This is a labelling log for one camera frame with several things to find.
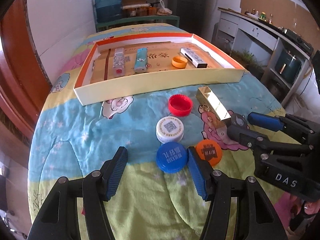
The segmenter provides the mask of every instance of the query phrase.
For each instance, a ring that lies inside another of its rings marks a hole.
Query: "orange bottle cap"
[[[205,139],[196,146],[196,151],[202,160],[206,160],[211,166],[217,165],[222,158],[222,150],[219,144],[213,140]]]

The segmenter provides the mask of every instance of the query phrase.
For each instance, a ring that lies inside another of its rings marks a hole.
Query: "white bottle cap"
[[[174,116],[160,119],[156,126],[156,135],[161,143],[179,142],[182,140],[183,132],[183,123]]]

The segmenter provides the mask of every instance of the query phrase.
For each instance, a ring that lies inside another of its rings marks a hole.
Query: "blue bottle cap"
[[[165,143],[157,151],[156,163],[159,169],[164,172],[178,172],[187,164],[187,161],[187,151],[180,143]]]

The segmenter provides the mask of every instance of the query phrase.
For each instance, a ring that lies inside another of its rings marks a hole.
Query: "qr code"
[[[172,132],[177,127],[175,126],[175,124],[172,121],[170,121],[164,125],[164,128],[166,128],[168,132]]]

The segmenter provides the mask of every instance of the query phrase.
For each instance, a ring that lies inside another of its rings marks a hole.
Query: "dark green appliance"
[[[275,70],[289,84],[293,84],[301,69],[301,61],[290,51],[283,50],[276,64]]]

